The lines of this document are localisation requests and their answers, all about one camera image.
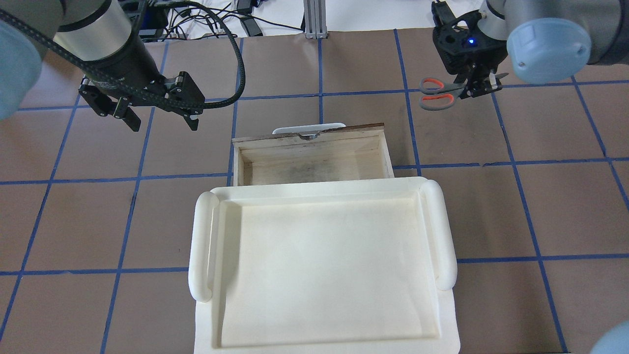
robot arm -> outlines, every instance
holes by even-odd
[[[167,7],[190,4],[200,6],[179,1]],[[0,118],[17,110],[39,76],[46,50],[52,49],[86,73],[79,93],[97,114],[112,115],[137,132],[140,119],[130,106],[154,105],[179,114],[196,130],[196,115],[236,102],[245,85],[242,57],[231,32],[214,13],[206,12],[228,34],[240,68],[236,93],[220,102],[206,103],[186,72],[163,77],[138,36],[141,16],[132,24],[116,0],[0,0],[0,33],[5,34],[0,42],[9,54],[0,59],[4,69],[0,72]]]
[[[437,51],[455,83],[466,85],[461,98],[500,90],[507,53],[515,74],[533,84],[586,64],[629,64],[629,0],[485,0],[459,18],[436,0],[432,12]]]

plastic tray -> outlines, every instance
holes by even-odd
[[[215,188],[197,202],[195,353],[459,352],[439,185]]]

scissors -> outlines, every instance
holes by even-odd
[[[438,87],[430,89],[426,87],[426,83],[433,83]],[[420,107],[427,111],[446,110],[454,106],[454,103],[461,93],[463,93],[464,89],[465,84],[445,84],[443,81],[435,79],[434,77],[426,77],[422,79],[420,83],[420,91],[425,95],[420,99]],[[426,101],[431,100],[447,100],[447,102],[444,105],[427,105]]]

braided black hose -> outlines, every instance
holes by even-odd
[[[10,13],[6,12],[3,9],[0,9],[0,20],[15,27],[20,32],[24,33],[25,35],[28,35],[29,37],[37,41],[39,44],[42,44],[46,48],[59,54],[59,56],[61,56],[62,58],[70,62],[72,65],[75,65],[86,74],[89,74],[92,77],[97,78],[99,81],[115,83],[123,91],[135,97],[147,100],[161,109],[170,110],[170,108],[180,108],[180,109],[185,109],[185,110],[203,110],[203,109],[211,109],[211,108],[221,108],[221,107],[226,107],[233,104],[240,98],[243,91],[245,90],[245,64],[242,60],[242,55],[240,54],[240,49],[238,48],[238,45],[236,44],[236,40],[233,38],[233,35],[231,34],[230,29],[227,28],[223,20],[221,20],[220,17],[214,14],[212,10],[210,10],[206,6],[203,6],[202,4],[199,4],[199,3],[195,3],[194,1],[178,1],[176,3],[169,3],[168,5],[169,8],[181,7],[181,6],[196,6],[202,9],[210,17],[212,17],[212,19],[215,20],[227,34],[227,38],[229,38],[231,46],[234,49],[234,53],[236,54],[236,60],[238,61],[238,71],[240,73],[240,84],[238,85],[238,88],[232,97],[229,97],[223,101],[205,102],[205,103],[195,103],[191,101],[176,101],[176,100],[167,99],[157,94],[148,92],[144,90],[143,88],[135,88],[133,86],[129,86],[123,81],[119,81],[118,78],[113,77],[112,75],[109,75],[101,71],[100,69],[93,67],[92,65],[90,65],[90,63],[81,60],[76,55],[70,53],[68,50],[66,50],[59,44],[55,43],[51,38],[46,37],[44,34],[42,34],[38,30],[31,27],[29,24],[11,15]]]

